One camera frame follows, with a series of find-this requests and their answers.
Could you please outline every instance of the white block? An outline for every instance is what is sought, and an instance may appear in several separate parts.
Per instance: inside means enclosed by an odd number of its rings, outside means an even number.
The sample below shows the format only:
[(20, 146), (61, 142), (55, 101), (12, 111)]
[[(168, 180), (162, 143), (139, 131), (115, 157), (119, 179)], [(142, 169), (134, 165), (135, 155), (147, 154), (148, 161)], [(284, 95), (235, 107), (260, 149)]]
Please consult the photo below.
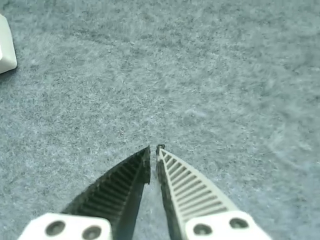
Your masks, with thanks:
[(17, 58), (7, 19), (0, 14), (0, 74), (15, 69)]

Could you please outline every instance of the carpet floor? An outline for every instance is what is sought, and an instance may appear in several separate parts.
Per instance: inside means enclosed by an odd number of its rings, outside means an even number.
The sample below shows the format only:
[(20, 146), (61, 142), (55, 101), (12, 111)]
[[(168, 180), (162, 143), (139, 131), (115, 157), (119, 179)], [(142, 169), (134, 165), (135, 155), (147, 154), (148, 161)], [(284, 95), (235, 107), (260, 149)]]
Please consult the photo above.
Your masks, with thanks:
[[(1, 0), (0, 236), (151, 145), (274, 239), (320, 235), (320, 2)], [(169, 239), (154, 168), (134, 240)]]

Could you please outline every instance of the screw hole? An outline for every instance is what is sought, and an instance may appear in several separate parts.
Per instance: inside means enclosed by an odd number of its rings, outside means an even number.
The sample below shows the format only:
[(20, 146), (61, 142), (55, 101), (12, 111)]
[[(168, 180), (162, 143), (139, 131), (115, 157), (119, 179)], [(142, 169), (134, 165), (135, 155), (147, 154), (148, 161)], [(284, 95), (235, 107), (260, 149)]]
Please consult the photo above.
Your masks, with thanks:
[(98, 226), (91, 226), (84, 230), (82, 237), (85, 240), (97, 239), (101, 234), (101, 228)]
[(229, 224), (233, 229), (246, 229), (249, 227), (248, 223), (241, 218), (232, 218)]
[(210, 226), (200, 223), (194, 226), (193, 232), (195, 235), (205, 236), (211, 234), (212, 229)]
[(54, 221), (45, 229), (45, 233), (48, 236), (56, 236), (63, 232), (66, 224), (63, 221)]

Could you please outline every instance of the ribbed gripper pad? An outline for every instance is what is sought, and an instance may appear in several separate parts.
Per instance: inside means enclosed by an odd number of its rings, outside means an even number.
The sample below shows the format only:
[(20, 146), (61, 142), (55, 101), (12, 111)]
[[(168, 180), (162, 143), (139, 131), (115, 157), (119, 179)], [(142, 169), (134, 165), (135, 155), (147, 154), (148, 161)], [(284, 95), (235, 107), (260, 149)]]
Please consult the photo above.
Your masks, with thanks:
[(185, 239), (190, 219), (238, 209), (202, 173), (164, 147), (157, 147), (156, 168), (171, 239)]
[(149, 183), (150, 147), (146, 147), (98, 178), (62, 213), (107, 219), (114, 240), (131, 240), (144, 184)]

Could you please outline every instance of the white object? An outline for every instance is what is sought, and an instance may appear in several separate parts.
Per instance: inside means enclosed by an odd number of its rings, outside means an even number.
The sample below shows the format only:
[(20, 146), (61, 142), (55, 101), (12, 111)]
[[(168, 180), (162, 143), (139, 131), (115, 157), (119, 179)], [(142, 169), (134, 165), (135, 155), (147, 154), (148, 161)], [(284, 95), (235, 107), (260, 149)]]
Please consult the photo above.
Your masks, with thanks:
[(196, 217), (185, 225), (187, 240), (272, 240), (243, 211)]
[(18, 240), (113, 240), (108, 220), (46, 213), (32, 220)]
[(0, 14), (0, 74), (15, 69), (17, 58), (7, 19)]

